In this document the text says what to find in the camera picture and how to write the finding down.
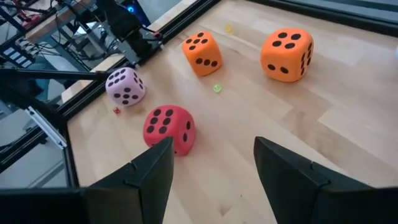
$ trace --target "red wire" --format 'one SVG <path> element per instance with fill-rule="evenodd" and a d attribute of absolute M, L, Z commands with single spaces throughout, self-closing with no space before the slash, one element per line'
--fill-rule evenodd
<path fill-rule="evenodd" d="M 12 1 L 13 1 L 13 3 L 14 3 L 16 6 L 20 6 L 20 5 L 21 5 L 21 4 L 19 4 L 19 0 L 12 0 Z M 29 17 L 26 16 L 26 14 L 25 14 L 25 12 L 24 12 L 23 10 L 17 9 L 17 12 L 18 12 L 18 15 L 19 15 L 23 20 L 25 20 L 26 22 L 32 21 L 32 19 L 30 19 Z"/>

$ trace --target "orange die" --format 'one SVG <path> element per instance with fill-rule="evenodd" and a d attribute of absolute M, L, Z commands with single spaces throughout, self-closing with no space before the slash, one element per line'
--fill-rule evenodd
<path fill-rule="evenodd" d="M 198 76 L 209 75 L 223 64 L 217 42 L 207 31 L 190 36 L 182 44 L 182 51 Z"/>
<path fill-rule="evenodd" d="M 264 42 L 260 62 L 269 77 L 294 82 L 304 76 L 312 53 L 313 39 L 307 31 L 284 28 L 275 31 Z"/>

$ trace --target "wooden table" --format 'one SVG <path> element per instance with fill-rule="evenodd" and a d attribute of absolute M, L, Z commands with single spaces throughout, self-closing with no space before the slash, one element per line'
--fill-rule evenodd
<path fill-rule="evenodd" d="M 184 0 L 153 29 L 186 8 Z M 225 25 L 233 28 L 225 31 Z M 267 78 L 259 57 L 265 38 L 299 27 L 315 39 L 307 76 Z M 182 53 L 190 34 L 209 30 L 224 65 L 198 78 Z M 242 0 L 224 0 L 139 69 L 147 94 L 116 116 L 103 95 L 69 121 L 81 185 L 90 185 L 147 149 L 142 127 L 159 105 L 180 105 L 197 124 L 191 153 L 175 159 L 164 223 L 275 223 L 254 159 L 264 136 L 309 159 L 376 187 L 398 184 L 397 39 Z M 105 60 L 106 70 L 121 58 Z M 88 82 L 63 94 L 68 100 Z M 223 87 L 219 94 L 213 85 Z"/>

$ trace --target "die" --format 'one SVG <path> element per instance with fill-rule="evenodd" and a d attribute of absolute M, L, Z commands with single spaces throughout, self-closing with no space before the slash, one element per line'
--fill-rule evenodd
<path fill-rule="evenodd" d="M 119 108 L 115 107 L 115 108 L 113 108 L 113 113 L 118 115 L 118 114 L 122 113 L 122 111 Z"/>
<path fill-rule="evenodd" d="M 313 38 L 305 30 L 283 28 L 264 42 L 260 63 L 264 72 L 282 82 L 301 79 L 311 62 Z"/>
<path fill-rule="evenodd" d="M 106 80 L 106 93 L 117 104 L 131 106 L 145 95 L 146 88 L 137 72 L 129 67 L 119 68 Z"/>
<path fill-rule="evenodd" d="M 217 42 L 207 31 L 190 36 L 182 44 L 182 51 L 198 76 L 209 75 L 223 64 Z"/>
<path fill-rule="evenodd" d="M 174 138 L 176 156 L 187 155 L 195 140 L 195 123 L 191 114 L 174 105 L 163 105 L 152 110 L 144 123 L 144 140 L 151 147 L 166 137 Z"/>

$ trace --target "black edge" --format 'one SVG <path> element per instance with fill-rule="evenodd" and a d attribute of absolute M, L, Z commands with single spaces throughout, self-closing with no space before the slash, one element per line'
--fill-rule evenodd
<path fill-rule="evenodd" d="M 77 175 L 75 157 L 71 147 L 69 138 L 68 126 L 65 123 L 65 128 L 60 132 L 67 142 L 67 148 L 63 150 L 63 161 L 65 163 L 65 176 L 67 178 L 68 187 L 80 187 L 79 178 Z"/>
<path fill-rule="evenodd" d="M 398 37 L 398 24 L 389 21 L 382 21 L 370 17 L 340 12 L 323 7 L 303 4 L 299 2 L 281 0 L 247 0 L 266 6 L 276 7 L 290 12 L 296 12 L 310 17 L 323 19 L 330 22 L 343 24 L 379 34 Z"/>
<path fill-rule="evenodd" d="M 324 0 L 324 1 L 347 4 L 350 6 L 366 7 L 370 9 L 378 9 L 390 12 L 398 12 L 398 5 L 395 4 L 384 4 L 384 3 L 362 1 L 362 0 Z"/>

